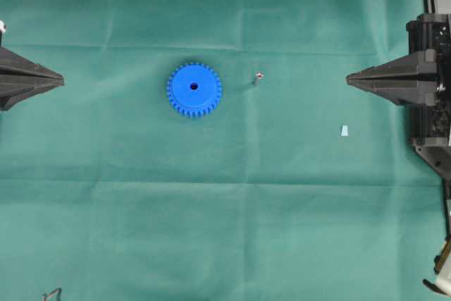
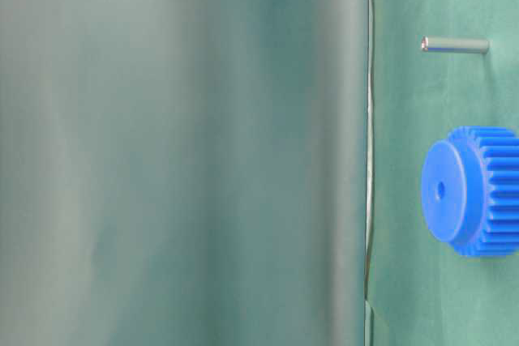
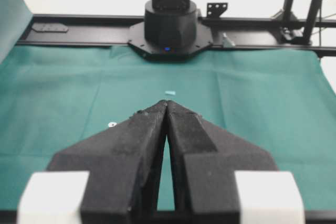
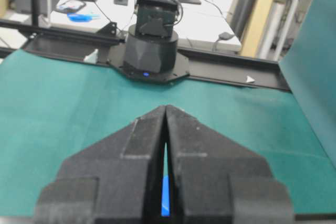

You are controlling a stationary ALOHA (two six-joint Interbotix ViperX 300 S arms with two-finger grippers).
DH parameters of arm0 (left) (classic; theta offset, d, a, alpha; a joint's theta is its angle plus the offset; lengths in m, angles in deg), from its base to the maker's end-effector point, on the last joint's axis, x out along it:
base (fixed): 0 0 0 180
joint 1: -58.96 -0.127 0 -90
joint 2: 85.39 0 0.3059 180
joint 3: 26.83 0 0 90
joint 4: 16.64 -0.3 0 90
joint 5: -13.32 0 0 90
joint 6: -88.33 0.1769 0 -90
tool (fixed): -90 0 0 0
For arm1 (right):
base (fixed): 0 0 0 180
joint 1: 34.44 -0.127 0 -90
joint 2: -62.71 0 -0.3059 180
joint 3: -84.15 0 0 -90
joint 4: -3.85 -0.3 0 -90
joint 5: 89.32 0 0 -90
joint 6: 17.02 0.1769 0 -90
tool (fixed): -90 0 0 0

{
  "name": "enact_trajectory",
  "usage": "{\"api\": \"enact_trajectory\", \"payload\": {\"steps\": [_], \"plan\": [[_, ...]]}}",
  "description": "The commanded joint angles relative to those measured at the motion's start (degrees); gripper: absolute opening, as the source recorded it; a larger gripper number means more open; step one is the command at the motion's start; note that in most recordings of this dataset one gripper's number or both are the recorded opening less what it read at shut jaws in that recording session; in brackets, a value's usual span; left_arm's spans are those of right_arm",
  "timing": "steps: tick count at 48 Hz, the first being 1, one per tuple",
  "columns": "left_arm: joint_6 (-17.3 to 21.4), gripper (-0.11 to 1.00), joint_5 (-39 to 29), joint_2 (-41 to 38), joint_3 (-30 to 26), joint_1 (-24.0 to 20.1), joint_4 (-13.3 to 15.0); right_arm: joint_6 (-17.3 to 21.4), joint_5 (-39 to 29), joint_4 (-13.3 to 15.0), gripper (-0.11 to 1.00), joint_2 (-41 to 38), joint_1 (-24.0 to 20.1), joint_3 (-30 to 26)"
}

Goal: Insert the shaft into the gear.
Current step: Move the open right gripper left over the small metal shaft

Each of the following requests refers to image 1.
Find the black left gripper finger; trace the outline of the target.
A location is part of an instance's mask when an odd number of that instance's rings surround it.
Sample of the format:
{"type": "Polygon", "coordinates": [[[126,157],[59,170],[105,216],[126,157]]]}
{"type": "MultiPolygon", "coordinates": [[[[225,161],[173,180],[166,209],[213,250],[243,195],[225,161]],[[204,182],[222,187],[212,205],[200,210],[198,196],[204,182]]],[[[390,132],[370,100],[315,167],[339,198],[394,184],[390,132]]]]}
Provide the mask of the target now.
{"type": "Polygon", "coordinates": [[[27,75],[42,78],[62,78],[54,72],[38,63],[34,63],[12,51],[1,47],[1,74],[27,75]]]}
{"type": "Polygon", "coordinates": [[[1,75],[1,110],[8,111],[18,102],[64,86],[64,79],[25,75],[1,75]]]}

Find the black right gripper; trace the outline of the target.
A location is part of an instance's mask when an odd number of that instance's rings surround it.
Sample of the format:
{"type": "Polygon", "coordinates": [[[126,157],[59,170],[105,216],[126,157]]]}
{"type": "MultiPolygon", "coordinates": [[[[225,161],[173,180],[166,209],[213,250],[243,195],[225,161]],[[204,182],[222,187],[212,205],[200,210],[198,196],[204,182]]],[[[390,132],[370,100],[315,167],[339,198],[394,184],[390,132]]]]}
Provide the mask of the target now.
{"type": "Polygon", "coordinates": [[[415,137],[450,144],[450,14],[424,13],[406,24],[409,54],[353,73],[347,84],[398,106],[415,106],[415,137]],[[385,78],[412,77],[415,80],[385,78]]]}

